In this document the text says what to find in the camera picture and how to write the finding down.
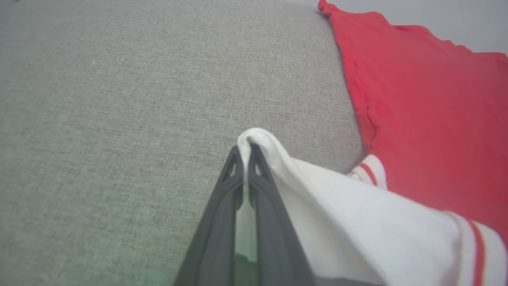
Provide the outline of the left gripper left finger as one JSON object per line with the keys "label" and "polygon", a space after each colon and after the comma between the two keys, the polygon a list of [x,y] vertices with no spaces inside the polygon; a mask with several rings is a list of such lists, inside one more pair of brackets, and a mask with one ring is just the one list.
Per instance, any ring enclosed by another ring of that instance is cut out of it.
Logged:
{"label": "left gripper left finger", "polygon": [[234,146],[205,207],[173,286],[234,286],[236,213],[244,168]]}

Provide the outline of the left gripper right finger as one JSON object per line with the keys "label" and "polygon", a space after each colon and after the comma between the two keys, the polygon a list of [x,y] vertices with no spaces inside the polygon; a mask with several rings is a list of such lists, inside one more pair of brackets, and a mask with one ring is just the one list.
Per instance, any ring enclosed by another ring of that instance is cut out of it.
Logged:
{"label": "left gripper right finger", "polygon": [[263,152],[256,144],[250,148],[247,181],[255,202],[258,286],[315,286]]}

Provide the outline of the red and white garment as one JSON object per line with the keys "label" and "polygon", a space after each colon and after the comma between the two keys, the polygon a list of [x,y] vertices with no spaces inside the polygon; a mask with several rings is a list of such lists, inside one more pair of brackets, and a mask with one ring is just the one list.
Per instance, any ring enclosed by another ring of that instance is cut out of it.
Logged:
{"label": "red and white garment", "polygon": [[364,159],[347,175],[252,128],[314,275],[381,286],[508,286],[508,57],[326,0]]}

